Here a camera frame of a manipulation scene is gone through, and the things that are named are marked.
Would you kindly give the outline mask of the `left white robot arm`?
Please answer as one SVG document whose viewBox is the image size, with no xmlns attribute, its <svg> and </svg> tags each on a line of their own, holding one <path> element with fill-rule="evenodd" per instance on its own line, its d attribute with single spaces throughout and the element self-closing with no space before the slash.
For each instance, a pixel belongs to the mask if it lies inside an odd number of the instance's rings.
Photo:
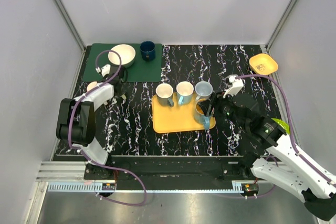
<svg viewBox="0 0 336 224">
<path fill-rule="evenodd" d="M 108 105 L 113 97 L 122 95 L 122 84 L 127 81 L 128 72 L 125 67 L 105 65 L 101 73 L 102 81 L 89 83 L 86 93 L 61 101 L 56 137 L 85 154 L 88 161 L 98 164 L 95 174 L 107 180 L 113 175 L 113 167 L 107 163 L 108 153 L 95 137 L 95 111 L 102 105 Z"/>
</svg>

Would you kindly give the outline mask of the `beige mug blue inside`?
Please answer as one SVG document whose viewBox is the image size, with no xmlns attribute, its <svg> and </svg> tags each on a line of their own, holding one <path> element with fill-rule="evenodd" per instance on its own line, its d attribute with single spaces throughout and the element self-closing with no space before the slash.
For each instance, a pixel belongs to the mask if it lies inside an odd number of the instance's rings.
<svg viewBox="0 0 336 224">
<path fill-rule="evenodd" d="M 202 110 L 202 106 L 209 105 L 209 99 L 200 99 L 197 101 L 195 105 L 195 110 L 194 110 L 194 119 L 198 124 L 201 124 L 205 130 L 209 130 L 210 128 L 210 122 L 211 122 L 211 116 L 207 116 L 204 114 Z"/>
</svg>

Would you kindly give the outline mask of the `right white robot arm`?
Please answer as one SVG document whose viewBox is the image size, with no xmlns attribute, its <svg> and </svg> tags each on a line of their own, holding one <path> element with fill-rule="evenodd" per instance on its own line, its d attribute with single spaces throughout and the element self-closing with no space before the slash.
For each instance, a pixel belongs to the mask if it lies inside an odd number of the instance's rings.
<svg viewBox="0 0 336 224">
<path fill-rule="evenodd" d="M 214 93 L 199 104 L 205 114 L 216 118 L 223 116 L 242 127 L 259 148 L 290 168 L 290 171 L 284 170 L 258 154 L 247 153 L 238 163 L 242 179 L 250 180 L 255 176 L 269 181 L 297 197 L 321 220 L 329 221 L 335 216 L 335 175 L 292 143 L 281 125 L 262 115 L 257 101 L 245 94 L 222 97 Z"/>
</svg>

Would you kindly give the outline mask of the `clear glass mug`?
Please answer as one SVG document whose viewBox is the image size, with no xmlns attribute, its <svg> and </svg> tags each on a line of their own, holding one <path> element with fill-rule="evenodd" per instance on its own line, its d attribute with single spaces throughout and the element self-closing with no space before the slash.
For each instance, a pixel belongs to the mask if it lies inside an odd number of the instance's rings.
<svg viewBox="0 0 336 224">
<path fill-rule="evenodd" d="M 161 106 L 174 107 L 173 102 L 173 88 L 170 84 L 162 83 L 159 84 L 155 90 L 157 100 Z"/>
</svg>

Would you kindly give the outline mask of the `pink mug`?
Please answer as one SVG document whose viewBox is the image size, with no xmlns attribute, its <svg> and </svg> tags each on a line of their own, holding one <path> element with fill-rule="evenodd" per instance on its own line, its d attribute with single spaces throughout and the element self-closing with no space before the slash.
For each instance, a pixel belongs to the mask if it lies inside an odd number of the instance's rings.
<svg viewBox="0 0 336 224">
<path fill-rule="evenodd" d="M 97 81 L 91 82 L 87 85 L 87 92 L 94 90 L 98 85 Z"/>
</svg>

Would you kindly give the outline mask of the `white footed mug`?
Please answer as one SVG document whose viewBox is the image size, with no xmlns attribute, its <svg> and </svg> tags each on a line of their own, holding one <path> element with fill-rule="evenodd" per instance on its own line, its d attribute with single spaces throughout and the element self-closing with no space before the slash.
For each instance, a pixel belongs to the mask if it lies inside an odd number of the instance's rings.
<svg viewBox="0 0 336 224">
<path fill-rule="evenodd" d="M 200 99 L 208 99 L 213 93 L 213 87 L 209 82 L 200 81 L 195 85 L 196 99 L 195 101 L 199 101 Z"/>
</svg>

